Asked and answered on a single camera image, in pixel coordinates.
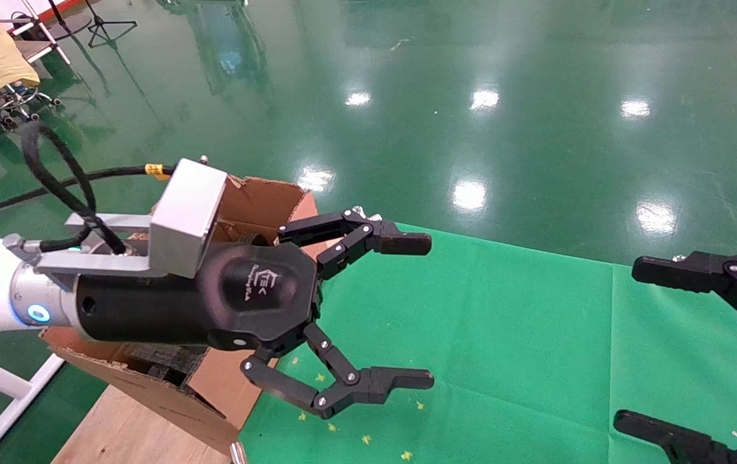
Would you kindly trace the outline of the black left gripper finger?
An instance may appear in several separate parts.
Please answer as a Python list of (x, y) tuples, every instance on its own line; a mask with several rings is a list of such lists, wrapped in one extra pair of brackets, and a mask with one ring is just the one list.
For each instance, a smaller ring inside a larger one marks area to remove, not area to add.
[(335, 377), (335, 382), (325, 390), (318, 391), (269, 367), (273, 353), (265, 347), (258, 347), (242, 362), (242, 373), (271, 396), (322, 419), (331, 419), (354, 403), (385, 403), (395, 389), (427, 390), (434, 386), (433, 373), (425, 369), (355, 368), (318, 324), (307, 324), (300, 340)]
[(315, 215), (278, 227), (278, 241), (298, 247), (335, 241), (316, 255), (316, 275), (331, 279), (372, 251), (380, 255), (425, 256), (432, 237), (400, 230), (391, 220), (371, 220), (354, 209)]

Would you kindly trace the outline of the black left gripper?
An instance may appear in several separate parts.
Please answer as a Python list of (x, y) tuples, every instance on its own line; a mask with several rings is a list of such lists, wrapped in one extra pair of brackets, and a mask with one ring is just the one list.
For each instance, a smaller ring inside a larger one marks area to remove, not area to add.
[(287, 353), (319, 315), (316, 261), (294, 244), (218, 242), (192, 278), (78, 278), (80, 327), (92, 340)]

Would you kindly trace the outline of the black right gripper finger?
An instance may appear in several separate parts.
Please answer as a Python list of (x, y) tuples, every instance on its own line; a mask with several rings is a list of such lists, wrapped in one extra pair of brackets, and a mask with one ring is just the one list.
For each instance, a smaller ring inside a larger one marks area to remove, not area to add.
[(715, 293), (737, 311), (737, 255), (693, 251), (672, 259), (640, 256), (631, 271), (637, 282), (691, 293)]
[(710, 435), (629, 409), (616, 411), (613, 426), (622, 434), (659, 446), (671, 463), (737, 463), (737, 449)]

